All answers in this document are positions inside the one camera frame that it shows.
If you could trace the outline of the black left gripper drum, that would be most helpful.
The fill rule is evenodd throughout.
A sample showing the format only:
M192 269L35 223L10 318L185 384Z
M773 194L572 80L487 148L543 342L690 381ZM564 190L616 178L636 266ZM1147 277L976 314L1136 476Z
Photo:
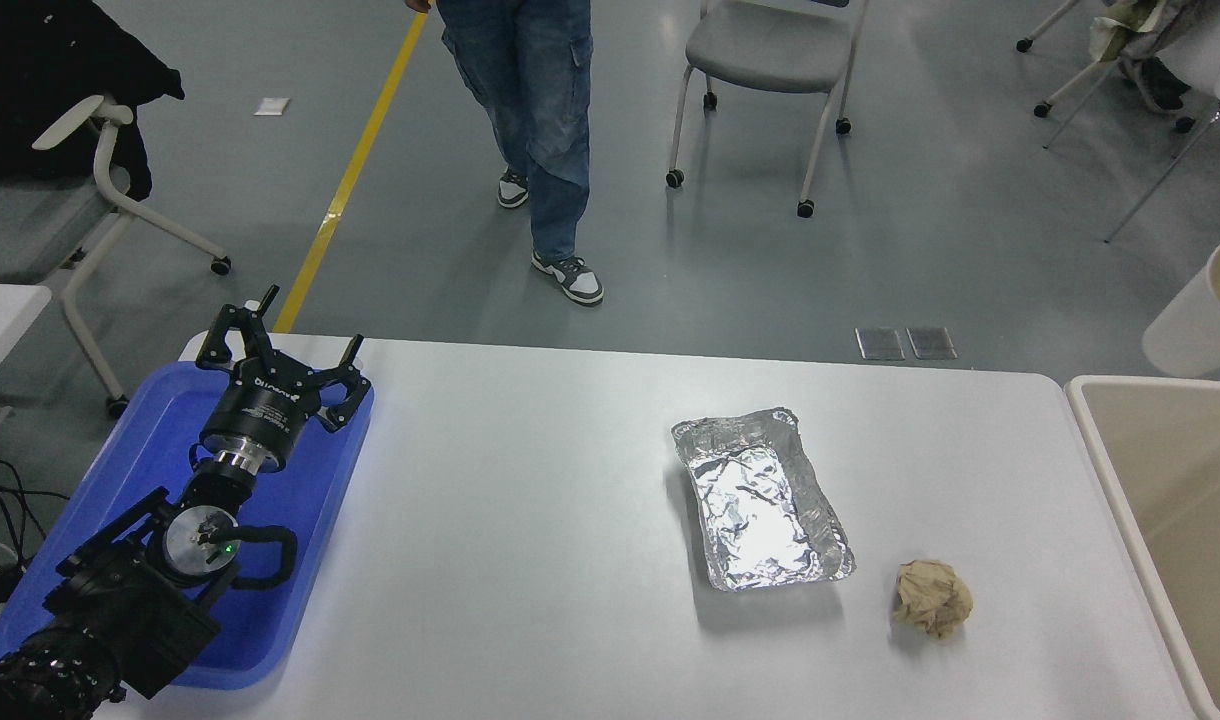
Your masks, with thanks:
M242 456L246 471L281 471L321 408L321 391L305 381L285 389L262 375L232 375L200 430L200 445L214 456Z

